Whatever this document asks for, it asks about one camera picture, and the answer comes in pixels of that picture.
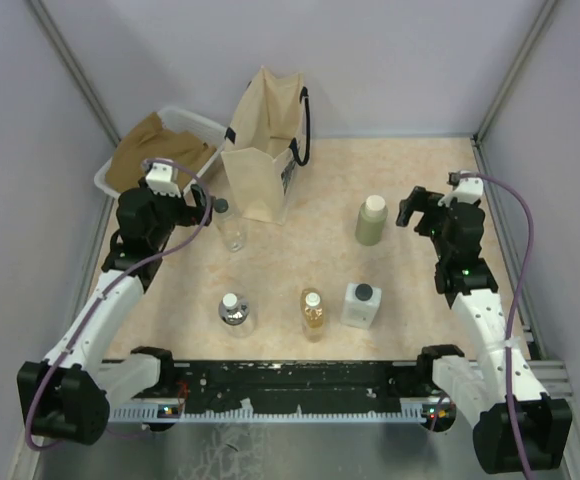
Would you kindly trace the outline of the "green bottle beige cap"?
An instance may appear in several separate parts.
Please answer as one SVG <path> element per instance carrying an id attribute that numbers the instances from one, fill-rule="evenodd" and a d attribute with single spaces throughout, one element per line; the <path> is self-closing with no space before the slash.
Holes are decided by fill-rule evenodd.
<path id="1" fill-rule="evenodd" d="M 382 237 L 388 208 L 380 195 L 370 195 L 359 209 L 355 228 L 356 240 L 364 246 L 376 245 Z"/>

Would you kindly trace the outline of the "clear bottle dark cap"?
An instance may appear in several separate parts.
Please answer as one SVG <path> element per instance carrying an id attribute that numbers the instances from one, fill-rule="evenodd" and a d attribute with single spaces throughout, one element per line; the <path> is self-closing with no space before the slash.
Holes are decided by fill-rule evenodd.
<path id="1" fill-rule="evenodd" d="M 237 252 L 245 246 L 246 230 L 242 225 L 241 216 L 226 198 L 214 200 L 212 223 L 230 252 Z"/>

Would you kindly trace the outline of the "beige canvas tote bag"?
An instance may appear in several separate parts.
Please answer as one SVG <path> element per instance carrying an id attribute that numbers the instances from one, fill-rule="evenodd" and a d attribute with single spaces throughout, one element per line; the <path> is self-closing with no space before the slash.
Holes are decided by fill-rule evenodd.
<path id="1" fill-rule="evenodd" d="M 244 218 L 283 224 L 298 169 L 311 153 L 309 90 L 301 73 L 263 67 L 249 82 L 224 135 L 223 166 Z"/>

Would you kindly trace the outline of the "white square bottle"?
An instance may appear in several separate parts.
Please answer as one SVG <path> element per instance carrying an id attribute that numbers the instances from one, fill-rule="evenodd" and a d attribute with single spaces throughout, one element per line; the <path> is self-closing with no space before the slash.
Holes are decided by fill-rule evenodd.
<path id="1" fill-rule="evenodd" d="M 349 283 L 340 322 L 349 327 L 369 330 L 381 305 L 382 289 L 367 283 Z"/>

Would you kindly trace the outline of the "clear bottle white cap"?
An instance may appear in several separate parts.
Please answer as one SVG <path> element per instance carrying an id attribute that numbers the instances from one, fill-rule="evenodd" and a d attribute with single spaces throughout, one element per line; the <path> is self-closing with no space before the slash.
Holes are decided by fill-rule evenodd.
<path id="1" fill-rule="evenodd" d="M 221 325 L 234 337 L 247 337 L 255 329 L 256 315 L 252 304 L 241 294 L 226 293 L 219 302 L 218 315 Z"/>

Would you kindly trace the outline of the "amber liquid bottle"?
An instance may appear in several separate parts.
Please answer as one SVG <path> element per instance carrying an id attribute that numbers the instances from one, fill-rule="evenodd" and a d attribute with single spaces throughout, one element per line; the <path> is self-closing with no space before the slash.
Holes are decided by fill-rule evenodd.
<path id="1" fill-rule="evenodd" d="M 310 342 L 318 342 L 324 336 L 327 321 L 321 294 L 314 288 L 301 293 L 302 331 Z"/>

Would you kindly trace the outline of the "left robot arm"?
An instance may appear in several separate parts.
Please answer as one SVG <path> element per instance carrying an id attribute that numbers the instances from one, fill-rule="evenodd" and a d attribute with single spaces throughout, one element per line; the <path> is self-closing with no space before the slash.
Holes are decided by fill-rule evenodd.
<path id="1" fill-rule="evenodd" d="M 156 277 L 166 244 L 178 227 L 199 232 L 211 222 L 212 197 L 206 186 L 191 188 L 188 204 L 182 195 L 168 196 L 146 185 L 118 199 L 118 228 L 110 239 L 94 293 L 63 338 L 40 362 L 25 362 L 17 387 L 25 423 L 25 441 L 33 451 L 35 438 L 92 445 L 106 430 L 112 410 L 144 391 L 171 394 L 178 373 L 170 351 L 139 346 L 112 369 L 99 370 L 117 331 Z"/>

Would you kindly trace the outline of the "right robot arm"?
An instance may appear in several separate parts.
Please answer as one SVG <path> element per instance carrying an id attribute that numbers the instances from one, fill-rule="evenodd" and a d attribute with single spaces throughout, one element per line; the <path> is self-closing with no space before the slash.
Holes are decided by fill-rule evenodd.
<path id="1" fill-rule="evenodd" d="M 448 195 L 416 186 L 399 204 L 400 227 L 413 213 L 422 215 L 415 231 L 434 246 L 436 290 L 467 329 L 478 365 L 473 368 L 453 345 L 426 347 L 417 384 L 454 402 L 472 428 L 486 473 L 553 470 L 563 458 L 572 412 L 566 400 L 550 396 L 506 332 L 498 285 L 481 256 L 482 193 L 481 186 Z"/>

